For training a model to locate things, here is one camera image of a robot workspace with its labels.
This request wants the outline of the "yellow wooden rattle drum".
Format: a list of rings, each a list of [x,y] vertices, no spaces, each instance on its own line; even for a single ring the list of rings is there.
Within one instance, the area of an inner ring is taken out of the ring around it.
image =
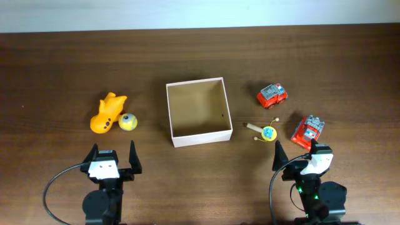
[[[253,131],[256,131],[261,135],[261,138],[258,138],[257,136],[254,136],[253,139],[255,141],[262,141],[262,142],[271,142],[275,140],[278,136],[278,133],[274,127],[272,127],[273,122],[279,122],[279,118],[275,117],[268,126],[265,127],[258,127],[255,126],[251,123],[246,123],[245,127],[248,129],[251,129]]]

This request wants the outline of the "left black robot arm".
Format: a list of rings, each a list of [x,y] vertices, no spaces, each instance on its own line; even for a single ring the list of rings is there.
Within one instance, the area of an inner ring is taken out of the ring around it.
[[[122,215],[123,184],[133,181],[143,169],[138,158],[134,141],[129,148],[128,168],[118,168],[118,155],[115,150],[98,149],[95,144],[85,157],[80,171],[99,188],[86,195],[82,202],[86,224],[119,224]]]

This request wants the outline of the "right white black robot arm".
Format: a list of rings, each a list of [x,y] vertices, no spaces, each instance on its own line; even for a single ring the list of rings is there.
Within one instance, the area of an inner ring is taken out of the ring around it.
[[[341,224],[346,214],[347,188],[333,181],[322,182],[321,176],[329,171],[333,161],[333,150],[311,140],[311,150],[291,160],[288,159],[279,141],[275,142],[274,172],[269,185],[269,208],[274,224],[278,221],[273,209],[273,184],[279,173],[283,181],[294,181],[301,198],[305,217],[296,218],[295,224]]]

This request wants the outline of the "red fire truck with ladder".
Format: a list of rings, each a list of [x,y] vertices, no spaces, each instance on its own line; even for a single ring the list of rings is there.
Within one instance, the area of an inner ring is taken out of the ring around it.
[[[311,149],[311,140],[318,140],[324,125],[325,122],[318,117],[313,115],[304,117],[291,136],[291,141],[309,151]]]

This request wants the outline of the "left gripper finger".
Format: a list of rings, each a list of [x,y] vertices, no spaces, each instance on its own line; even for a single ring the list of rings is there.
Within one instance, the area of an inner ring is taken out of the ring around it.
[[[83,163],[90,163],[95,160],[96,154],[98,153],[98,145],[94,144],[88,155],[84,158]]]
[[[141,169],[141,163],[138,158],[136,147],[134,141],[131,140],[130,149],[129,149],[129,163],[131,165],[131,169]]]

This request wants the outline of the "red fire truck toy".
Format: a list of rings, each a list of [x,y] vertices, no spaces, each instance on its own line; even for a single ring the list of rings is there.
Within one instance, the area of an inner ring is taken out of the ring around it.
[[[271,109],[276,104],[282,104],[287,98],[288,93],[279,83],[270,84],[257,94],[257,100],[265,109]]]

